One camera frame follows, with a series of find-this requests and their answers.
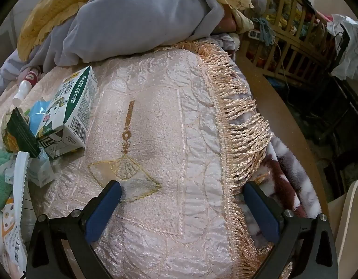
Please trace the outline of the wooden bed frame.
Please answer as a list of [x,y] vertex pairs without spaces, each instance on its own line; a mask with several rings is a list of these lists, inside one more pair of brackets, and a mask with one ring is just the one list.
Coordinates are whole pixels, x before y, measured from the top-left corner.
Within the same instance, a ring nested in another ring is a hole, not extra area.
[[257,107],[262,116],[269,121],[270,127],[275,135],[297,157],[317,193],[322,212],[329,214],[324,187],[317,169],[314,156],[303,136],[298,124],[289,109],[270,85],[268,80],[241,52],[236,53],[236,64],[245,75],[249,83],[253,97],[256,99]]

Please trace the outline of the grey blanket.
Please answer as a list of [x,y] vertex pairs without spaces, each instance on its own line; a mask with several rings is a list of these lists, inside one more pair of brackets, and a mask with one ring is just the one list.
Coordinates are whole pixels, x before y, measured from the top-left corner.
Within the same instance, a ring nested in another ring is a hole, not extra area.
[[13,51],[0,68],[0,96],[29,67],[97,62],[143,53],[160,45],[208,37],[224,17],[216,0],[89,0],[53,28],[20,60]]

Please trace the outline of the cream trash bin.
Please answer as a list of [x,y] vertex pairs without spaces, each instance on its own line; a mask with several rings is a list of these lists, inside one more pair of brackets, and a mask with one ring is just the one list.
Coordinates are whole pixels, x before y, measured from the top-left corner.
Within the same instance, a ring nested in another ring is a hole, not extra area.
[[336,237],[339,270],[358,269],[358,180],[351,184]]

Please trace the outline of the wooden baby crib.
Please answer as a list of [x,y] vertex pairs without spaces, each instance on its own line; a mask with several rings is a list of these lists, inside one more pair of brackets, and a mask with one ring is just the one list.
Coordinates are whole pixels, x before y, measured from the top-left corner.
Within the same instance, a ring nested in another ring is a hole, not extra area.
[[301,84],[336,58],[328,21],[307,0],[254,0],[245,14],[254,29],[240,37],[240,55],[266,76]]

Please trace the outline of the white plastic bag pile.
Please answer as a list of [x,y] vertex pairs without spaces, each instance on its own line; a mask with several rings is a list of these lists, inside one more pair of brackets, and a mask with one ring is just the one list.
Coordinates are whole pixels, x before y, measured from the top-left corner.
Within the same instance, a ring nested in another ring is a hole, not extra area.
[[358,21],[342,14],[333,14],[327,31],[336,37],[336,49],[339,50],[338,64],[331,75],[340,80],[349,78],[358,81]]

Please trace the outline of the striped fleece blanket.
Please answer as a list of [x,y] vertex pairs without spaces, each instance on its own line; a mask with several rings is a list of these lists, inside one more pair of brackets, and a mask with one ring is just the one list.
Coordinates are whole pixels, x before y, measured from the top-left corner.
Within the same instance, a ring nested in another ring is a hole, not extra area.
[[296,156],[274,136],[252,181],[283,209],[299,217],[314,219],[322,212],[312,182]]

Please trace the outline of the green white milk carton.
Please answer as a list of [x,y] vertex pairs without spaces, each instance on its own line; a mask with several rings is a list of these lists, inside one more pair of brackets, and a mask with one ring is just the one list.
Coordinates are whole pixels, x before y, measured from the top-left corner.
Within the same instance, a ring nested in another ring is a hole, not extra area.
[[91,66],[66,77],[40,121],[36,138],[55,159],[86,146],[91,109],[98,82]]

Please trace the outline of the blue snack wrapper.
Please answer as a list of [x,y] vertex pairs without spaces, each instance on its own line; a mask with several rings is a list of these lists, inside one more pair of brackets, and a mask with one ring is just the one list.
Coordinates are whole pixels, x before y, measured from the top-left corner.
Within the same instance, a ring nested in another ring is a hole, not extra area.
[[29,129],[36,138],[53,131],[55,103],[52,101],[37,101],[29,112]]

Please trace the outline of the white red small bottle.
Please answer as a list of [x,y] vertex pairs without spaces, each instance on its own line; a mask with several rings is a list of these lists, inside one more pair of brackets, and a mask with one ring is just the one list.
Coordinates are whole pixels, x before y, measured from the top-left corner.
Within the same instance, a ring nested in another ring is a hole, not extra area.
[[15,108],[20,107],[20,104],[27,97],[32,88],[40,79],[40,75],[37,76],[36,73],[31,71],[24,80],[20,83],[16,95],[13,97],[12,103]]

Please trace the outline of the white orange snack bag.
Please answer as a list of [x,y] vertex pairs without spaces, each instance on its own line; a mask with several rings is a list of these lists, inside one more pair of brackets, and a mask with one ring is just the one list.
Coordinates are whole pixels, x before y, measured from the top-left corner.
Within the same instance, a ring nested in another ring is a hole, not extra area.
[[2,238],[9,261],[26,272],[27,251],[21,232],[24,192],[29,153],[18,152],[13,177],[13,193],[3,208]]

